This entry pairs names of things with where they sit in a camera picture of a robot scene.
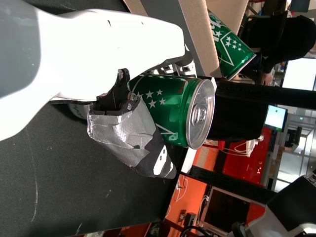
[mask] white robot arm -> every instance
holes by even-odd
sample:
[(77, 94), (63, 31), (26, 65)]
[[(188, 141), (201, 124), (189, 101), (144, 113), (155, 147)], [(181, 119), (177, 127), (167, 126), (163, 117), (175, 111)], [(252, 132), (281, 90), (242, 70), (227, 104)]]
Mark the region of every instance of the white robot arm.
[[(180, 27), (109, 10), (56, 16), (2, 0), (0, 31), (0, 141), (50, 100), (95, 101), (115, 84), (118, 69), (133, 79), (185, 54)], [(10, 107), (18, 109), (8, 113)]]

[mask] black cable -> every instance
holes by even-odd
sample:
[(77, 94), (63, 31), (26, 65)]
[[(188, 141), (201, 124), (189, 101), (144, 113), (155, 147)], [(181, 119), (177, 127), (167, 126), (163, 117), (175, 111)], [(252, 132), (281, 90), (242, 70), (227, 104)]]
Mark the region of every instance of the black cable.
[(199, 232), (201, 232), (204, 236), (206, 237), (209, 237), (210, 235), (205, 231), (203, 230), (201, 227), (197, 227), (197, 226), (187, 226), (186, 228), (183, 229), (183, 231), (181, 231), (181, 234), (180, 234), (180, 237), (183, 237), (185, 235), (185, 232), (188, 231), (188, 230), (191, 230), (191, 229), (194, 229), (194, 230), (197, 230)]

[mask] screw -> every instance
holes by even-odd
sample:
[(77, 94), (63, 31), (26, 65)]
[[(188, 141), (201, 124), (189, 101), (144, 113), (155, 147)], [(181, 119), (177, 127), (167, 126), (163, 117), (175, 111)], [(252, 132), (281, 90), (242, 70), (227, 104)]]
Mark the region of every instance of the screw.
[(131, 111), (132, 108), (133, 108), (133, 107), (132, 107), (132, 104), (128, 104), (128, 105), (127, 105), (127, 109), (128, 109), (129, 111)]
[(136, 94), (135, 94), (135, 93), (132, 93), (132, 92), (130, 92), (130, 93), (128, 94), (127, 98), (128, 98), (129, 100), (133, 101), (133, 102), (136, 102), (136, 101), (137, 101), (137, 96), (136, 96)]

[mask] silver duct tape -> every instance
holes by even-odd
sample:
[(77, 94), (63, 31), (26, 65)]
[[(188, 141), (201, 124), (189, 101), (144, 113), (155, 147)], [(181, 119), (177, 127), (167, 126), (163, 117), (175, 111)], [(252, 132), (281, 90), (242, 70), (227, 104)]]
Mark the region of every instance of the silver duct tape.
[(87, 121), (89, 136), (123, 163), (137, 166), (149, 154), (145, 146), (152, 140), (156, 127), (142, 99), (133, 111), (122, 116), (91, 115), (89, 112)]

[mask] monitor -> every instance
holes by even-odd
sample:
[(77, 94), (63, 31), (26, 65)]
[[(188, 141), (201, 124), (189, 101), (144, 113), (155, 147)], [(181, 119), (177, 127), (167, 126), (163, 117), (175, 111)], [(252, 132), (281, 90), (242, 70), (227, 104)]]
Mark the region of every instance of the monitor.
[(283, 88), (314, 90), (316, 59), (300, 58), (288, 61), (282, 81)]
[(310, 0), (292, 0), (290, 11), (308, 12)]
[(287, 118), (287, 109), (269, 105), (265, 126), (273, 130), (283, 132)]

